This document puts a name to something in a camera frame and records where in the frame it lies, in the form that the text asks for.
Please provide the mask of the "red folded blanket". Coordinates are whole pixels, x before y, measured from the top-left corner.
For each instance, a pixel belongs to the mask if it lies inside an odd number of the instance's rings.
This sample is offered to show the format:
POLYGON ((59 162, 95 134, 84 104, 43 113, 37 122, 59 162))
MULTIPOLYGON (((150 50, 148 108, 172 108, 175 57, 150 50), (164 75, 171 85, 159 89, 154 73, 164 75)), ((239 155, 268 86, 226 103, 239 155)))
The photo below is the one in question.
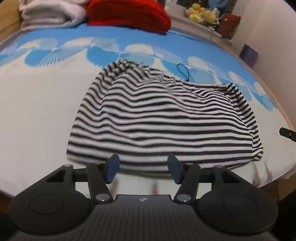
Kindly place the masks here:
POLYGON ((117 26, 165 34, 171 20, 157 1, 91 1, 87 8, 89 26, 117 26))

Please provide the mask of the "cream folded blanket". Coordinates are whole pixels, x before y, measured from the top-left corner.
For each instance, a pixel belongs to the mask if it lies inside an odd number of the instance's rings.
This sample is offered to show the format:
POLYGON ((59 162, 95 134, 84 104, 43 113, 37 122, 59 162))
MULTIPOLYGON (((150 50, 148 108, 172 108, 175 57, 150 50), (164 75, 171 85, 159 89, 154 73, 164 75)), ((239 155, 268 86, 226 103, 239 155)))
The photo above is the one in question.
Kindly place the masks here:
POLYGON ((83 23, 90 1, 19 1, 21 30, 71 28, 83 23))

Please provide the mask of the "black white striped garment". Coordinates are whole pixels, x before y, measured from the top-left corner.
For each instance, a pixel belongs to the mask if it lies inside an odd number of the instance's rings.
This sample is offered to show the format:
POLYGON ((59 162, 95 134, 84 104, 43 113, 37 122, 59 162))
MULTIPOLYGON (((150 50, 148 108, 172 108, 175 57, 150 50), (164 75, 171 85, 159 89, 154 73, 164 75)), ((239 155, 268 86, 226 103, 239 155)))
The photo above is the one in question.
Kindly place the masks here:
POLYGON ((67 156, 91 163, 120 158, 123 170, 166 173, 167 157, 232 166, 259 161, 255 115, 233 84, 198 84, 119 60, 87 90, 71 129, 67 156))

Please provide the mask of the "dark red plush toy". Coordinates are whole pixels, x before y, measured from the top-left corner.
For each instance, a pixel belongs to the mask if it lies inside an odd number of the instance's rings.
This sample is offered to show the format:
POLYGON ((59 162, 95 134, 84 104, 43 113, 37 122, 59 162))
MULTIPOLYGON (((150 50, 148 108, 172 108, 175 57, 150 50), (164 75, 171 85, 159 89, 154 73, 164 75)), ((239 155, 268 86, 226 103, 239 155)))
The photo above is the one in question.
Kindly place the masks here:
POLYGON ((231 39, 233 34, 235 33, 241 17, 237 15, 233 15, 232 13, 225 13, 220 18, 220 27, 217 32, 221 35, 223 39, 231 39))

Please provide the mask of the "blue white patterned bedspread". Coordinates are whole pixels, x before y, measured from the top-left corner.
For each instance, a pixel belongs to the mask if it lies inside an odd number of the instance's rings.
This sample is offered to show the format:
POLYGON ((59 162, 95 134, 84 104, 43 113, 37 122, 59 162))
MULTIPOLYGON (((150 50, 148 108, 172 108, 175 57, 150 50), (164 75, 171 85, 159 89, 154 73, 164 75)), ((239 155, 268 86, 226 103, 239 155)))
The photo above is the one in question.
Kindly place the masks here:
POLYGON ((192 82, 235 84, 251 106, 264 146, 259 162, 236 169, 263 186, 295 171, 291 125, 264 83, 230 52, 177 29, 165 35, 119 27, 47 29, 1 43, 1 190, 17 195, 66 164, 70 130, 100 70, 119 58, 145 63, 192 82))

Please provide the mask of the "purple box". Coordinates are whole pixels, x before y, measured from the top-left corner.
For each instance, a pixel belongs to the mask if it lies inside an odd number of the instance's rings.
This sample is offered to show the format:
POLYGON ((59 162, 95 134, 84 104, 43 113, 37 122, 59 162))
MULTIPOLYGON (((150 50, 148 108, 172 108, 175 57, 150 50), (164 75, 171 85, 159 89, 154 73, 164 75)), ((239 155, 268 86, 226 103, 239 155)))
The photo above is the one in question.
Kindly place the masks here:
POLYGON ((258 60, 258 52, 247 44, 244 44, 239 57, 250 67, 253 68, 258 60))

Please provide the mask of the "yellow plush toy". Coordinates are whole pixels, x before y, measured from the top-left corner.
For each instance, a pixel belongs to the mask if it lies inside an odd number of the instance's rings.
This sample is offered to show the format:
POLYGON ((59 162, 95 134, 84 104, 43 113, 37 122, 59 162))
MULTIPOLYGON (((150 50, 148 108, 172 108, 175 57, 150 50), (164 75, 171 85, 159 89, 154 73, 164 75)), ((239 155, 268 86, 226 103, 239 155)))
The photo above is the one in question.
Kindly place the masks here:
POLYGON ((190 8, 184 10, 185 15, 191 20, 198 24, 218 23, 218 17, 214 11, 208 10, 201 5, 201 1, 193 3, 190 8))

